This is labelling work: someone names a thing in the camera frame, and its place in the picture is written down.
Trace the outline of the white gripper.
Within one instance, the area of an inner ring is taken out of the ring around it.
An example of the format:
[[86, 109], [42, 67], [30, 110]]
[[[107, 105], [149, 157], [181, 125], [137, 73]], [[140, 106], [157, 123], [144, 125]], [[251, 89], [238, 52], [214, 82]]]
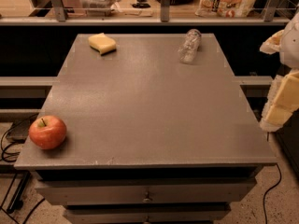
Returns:
[[[280, 30], [271, 35], [260, 46], [260, 52], [279, 52], [280, 62], [291, 69], [299, 68], [299, 13]], [[299, 71], [283, 76], [276, 75], [263, 107], [260, 127], [266, 132], [282, 128], [292, 113], [299, 109]]]

